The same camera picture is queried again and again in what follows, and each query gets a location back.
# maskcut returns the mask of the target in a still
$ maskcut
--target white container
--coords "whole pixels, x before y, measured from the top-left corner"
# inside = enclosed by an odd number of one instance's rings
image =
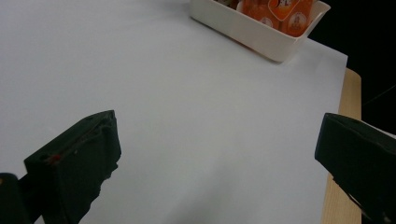
[[[311,23],[298,37],[256,21],[214,0],[190,0],[190,16],[275,62],[286,61],[307,39],[330,6],[316,1],[311,9]]]

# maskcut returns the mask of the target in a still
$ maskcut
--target orange packet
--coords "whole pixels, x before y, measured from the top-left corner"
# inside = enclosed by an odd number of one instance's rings
[[[273,15],[268,7],[269,0],[244,0],[242,12],[247,16],[260,21],[265,25],[279,28],[279,20]]]
[[[279,31],[287,35],[302,35],[310,23],[313,0],[270,0],[269,8],[279,19]]]

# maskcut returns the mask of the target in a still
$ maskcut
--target white paper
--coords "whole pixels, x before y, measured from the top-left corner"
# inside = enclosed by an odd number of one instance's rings
[[[81,223],[319,223],[347,56],[308,39],[270,63],[188,3],[2,1],[0,172],[114,109],[120,167]]]

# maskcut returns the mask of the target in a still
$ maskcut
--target white tray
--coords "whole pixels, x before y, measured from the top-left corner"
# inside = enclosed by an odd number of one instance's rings
[[[297,50],[330,8],[316,1],[311,9],[310,25],[301,36],[294,37],[214,0],[190,0],[192,18],[279,63]]]

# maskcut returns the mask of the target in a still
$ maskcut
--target dark background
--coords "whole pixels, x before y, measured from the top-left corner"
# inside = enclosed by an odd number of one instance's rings
[[[331,9],[309,38],[348,56],[346,67],[361,76],[361,119],[396,134],[395,8],[381,1],[321,1]]]

